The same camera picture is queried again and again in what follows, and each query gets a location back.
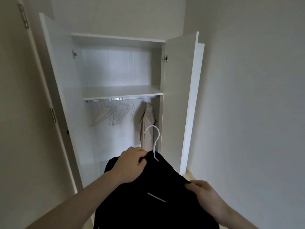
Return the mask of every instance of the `door hinge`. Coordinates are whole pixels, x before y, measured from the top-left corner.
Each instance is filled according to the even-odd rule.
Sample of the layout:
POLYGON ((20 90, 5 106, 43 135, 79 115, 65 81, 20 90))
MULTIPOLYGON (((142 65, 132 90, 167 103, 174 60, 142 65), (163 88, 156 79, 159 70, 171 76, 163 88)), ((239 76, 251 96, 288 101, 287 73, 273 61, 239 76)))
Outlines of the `door hinge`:
POLYGON ((52 114, 52 117, 53 117, 53 122, 56 123, 55 112, 54 112, 53 108, 51 108, 50 110, 51 110, 51 114, 52 114))
POLYGON ((18 6, 19 6, 19 10, 21 12, 21 17, 22 17, 22 20, 23 20, 23 23, 24 23, 24 26, 26 29, 29 29, 30 26, 29 26, 29 23, 27 21, 27 16, 25 15, 25 11, 24 11, 24 7, 22 4, 18 3, 18 6))
POLYGON ((75 56, 77 56, 77 53, 74 50, 72 50, 72 56, 74 59, 75 59, 75 56))
POLYGON ((167 62, 168 61, 168 56, 163 56, 163 58, 161 59, 163 62, 167 62))

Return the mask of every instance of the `forearm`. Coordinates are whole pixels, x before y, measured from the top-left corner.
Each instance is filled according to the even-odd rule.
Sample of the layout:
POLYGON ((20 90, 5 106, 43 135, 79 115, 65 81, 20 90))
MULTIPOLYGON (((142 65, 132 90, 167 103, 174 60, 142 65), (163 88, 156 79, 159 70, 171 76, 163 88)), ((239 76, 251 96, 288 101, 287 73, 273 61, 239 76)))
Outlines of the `forearm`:
POLYGON ((232 208, 223 226, 227 227, 228 229, 258 229, 232 208))
POLYGON ((32 223, 27 229, 82 228, 103 200, 119 185, 111 171, 106 172, 82 191, 32 223))

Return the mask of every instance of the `hand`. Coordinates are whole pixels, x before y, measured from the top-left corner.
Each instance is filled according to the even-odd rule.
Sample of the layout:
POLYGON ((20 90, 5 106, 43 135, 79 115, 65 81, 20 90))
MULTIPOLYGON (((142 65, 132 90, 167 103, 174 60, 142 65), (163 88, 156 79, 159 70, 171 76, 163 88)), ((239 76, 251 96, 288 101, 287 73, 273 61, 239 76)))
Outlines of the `hand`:
POLYGON ((143 172, 146 159, 143 158, 140 163, 139 159, 146 154, 147 152, 141 147, 129 147, 128 150, 121 154, 109 172, 112 172, 119 184, 132 182, 143 172))
POLYGON ((197 195, 202 208, 222 226, 227 222, 232 209, 206 181, 192 180, 185 187, 197 195))

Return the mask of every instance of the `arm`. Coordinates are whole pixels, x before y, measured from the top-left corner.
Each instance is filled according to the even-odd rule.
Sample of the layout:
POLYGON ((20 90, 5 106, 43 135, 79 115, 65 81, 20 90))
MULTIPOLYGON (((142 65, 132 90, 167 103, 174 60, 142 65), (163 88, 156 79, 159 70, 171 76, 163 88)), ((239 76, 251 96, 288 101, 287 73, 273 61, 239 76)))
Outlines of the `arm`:
POLYGON ((197 195, 202 208, 228 229, 258 229, 232 209, 206 181, 192 180, 185 187, 197 195))
POLYGON ((121 154, 112 170, 33 222, 27 229, 82 228, 115 188, 122 183, 134 181, 142 173, 146 160, 142 159, 139 163, 139 158, 146 154, 147 152, 140 147, 130 147, 121 154))

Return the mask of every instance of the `hanging garment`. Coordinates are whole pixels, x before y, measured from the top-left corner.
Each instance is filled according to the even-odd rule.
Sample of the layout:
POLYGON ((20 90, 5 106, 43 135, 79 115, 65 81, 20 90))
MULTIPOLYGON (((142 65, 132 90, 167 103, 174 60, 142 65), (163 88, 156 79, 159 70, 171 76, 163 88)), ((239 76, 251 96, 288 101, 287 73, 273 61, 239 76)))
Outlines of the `hanging garment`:
MULTIPOLYGON (((93 228, 193 225, 219 229, 218 223, 200 206, 196 195, 185 188, 184 184, 190 182, 157 152, 156 158, 159 162, 152 151, 147 153, 147 165, 142 174, 135 181, 120 185, 101 203, 95 212, 93 228)), ((118 157, 112 158, 105 172, 111 170, 117 160, 118 157)))
POLYGON ((145 112, 140 120, 140 140, 141 147, 145 151, 151 151, 153 149, 153 128, 151 127, 145 134, 144 131, 150 125, 154 125, 156 122, 155 114, 153 112, 153 106, 151 103, 147 103, 145 112))

